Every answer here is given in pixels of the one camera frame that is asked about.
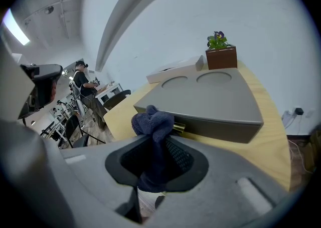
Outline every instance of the gray box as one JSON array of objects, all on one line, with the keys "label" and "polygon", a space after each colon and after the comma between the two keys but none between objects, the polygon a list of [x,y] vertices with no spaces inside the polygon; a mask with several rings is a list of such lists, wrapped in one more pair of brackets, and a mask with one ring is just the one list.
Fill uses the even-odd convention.
[{"label": "gray box", "polygon": [[203,67],[203,55],[194,56],[186,60],[173,62],[159,67],[146,76],[150,84],[164,81],[166,78],[180,76],[186,72],[200,71]]},{"label": "gray box", "polygon": [[248,143],[263,125],[255,98],[235,68],[186,73],[161,82],[135,105],[172,113],[185,131]]}]

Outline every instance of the white box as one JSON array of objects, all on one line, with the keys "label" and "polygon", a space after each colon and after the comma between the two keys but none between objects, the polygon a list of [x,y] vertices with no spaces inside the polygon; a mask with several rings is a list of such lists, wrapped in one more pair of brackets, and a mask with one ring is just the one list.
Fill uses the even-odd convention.
[{"label": "white box", "polygon": [[150,84],[157,83],[165,80],[166,78],[183,75],[186,72],[200,71],[203,64],[203,55],[195,56],[186,60],[161,66],[146,77]]}]

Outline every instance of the person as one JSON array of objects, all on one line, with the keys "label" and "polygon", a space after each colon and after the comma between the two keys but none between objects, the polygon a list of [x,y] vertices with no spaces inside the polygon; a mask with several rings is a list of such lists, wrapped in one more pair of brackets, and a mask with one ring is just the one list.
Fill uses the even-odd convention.
[{"label": "person", "polygon": [[74,108],[74,106],[76,105],[75,100],[71,99],[69,104],[71,105],[72,108]]},{"label": "person", "polygon": [[58,113],[56,108],[52,109],[54,111],[54,116],[60,121],[62,118],[62,115]]},{"label": "person", "polygon": [[104,115],[107,113],[105,108],[99,102],[97,98],[95,98],[96,93],[100,93],[105,90],[106,87],[96,90],[95,87],[98,84],[89,83],[88,79],[85,76],[84,70],[88,67],[83,61],[76,62],[76,70],[74,75],[74,82],[78,88],[80,88],[80,99],[87,108],[91,109],[95,119],[97,120],[98,127],[103,129],[106,123],[104,122]]},{"label": "person", "polygon": [[68,117],[71,116],[73,108],[68,103],[57,101],[57,105],[59,105],[62,108],[62,110],[67,114]]}]

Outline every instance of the curved white beam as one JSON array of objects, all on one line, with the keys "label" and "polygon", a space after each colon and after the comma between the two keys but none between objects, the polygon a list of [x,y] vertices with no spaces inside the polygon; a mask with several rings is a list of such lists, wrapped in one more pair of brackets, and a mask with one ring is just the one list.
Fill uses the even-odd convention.
[{"label": "curved white beam", "polygon": [[96,59],[96,71],[101,71],[119,38],[136,17],[154,0],[118,0],[102,35]]}]

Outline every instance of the purple flower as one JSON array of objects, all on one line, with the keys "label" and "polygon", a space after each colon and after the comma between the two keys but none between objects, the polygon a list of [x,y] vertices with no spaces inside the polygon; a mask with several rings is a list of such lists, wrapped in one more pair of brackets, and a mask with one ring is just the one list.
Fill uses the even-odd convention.
[{"label": "purple flower", "polygon": [[222,31],[214,31],[214,33],[217,38],[224,38],[224,33]]}]

